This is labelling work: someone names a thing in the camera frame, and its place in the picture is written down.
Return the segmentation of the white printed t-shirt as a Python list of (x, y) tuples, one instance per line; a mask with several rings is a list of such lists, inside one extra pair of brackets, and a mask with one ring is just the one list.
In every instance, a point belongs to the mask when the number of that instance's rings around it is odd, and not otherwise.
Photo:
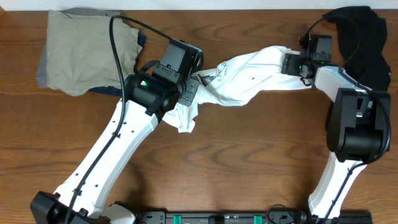
[(190, 133), (201, 104), (244, 106), (260, 91), (306, 89), (299, 77), (282, 73), (285, 54), (298, 55), (299, 52), (273, 45), (221, 62), (216, 68), (196, 72), (194, 76), (205, 81), (200, 82), (191, 106), (176, 104), (162, 121), (180, 133)]

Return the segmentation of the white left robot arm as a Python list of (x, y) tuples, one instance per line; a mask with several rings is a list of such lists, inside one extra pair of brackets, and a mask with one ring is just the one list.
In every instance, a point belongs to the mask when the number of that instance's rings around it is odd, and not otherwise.
[(140, 71), (125, 81), (124, 98), (73, 174), (54, 193), (30, 204), (36, 223), (136, 223), (127, 206), (106, 200), (136, 149), (177, 105), (189, 106), (201, 85), (197, 74), (173, 82), (165, 73)]

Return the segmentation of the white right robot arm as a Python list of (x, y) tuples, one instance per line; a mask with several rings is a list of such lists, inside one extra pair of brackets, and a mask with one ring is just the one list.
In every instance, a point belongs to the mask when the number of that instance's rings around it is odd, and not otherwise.
[(362, 223), (366, 216), (341, 216), (342, 203), (357, 176), (379, 160), (391, 143), (390, 95), (374, 91), (337, 65), (286, 54), (282, 73), (299, 77), (306, 86), (332, 101), (326, 131), (329, 158), (308, 198), (307, 223)]

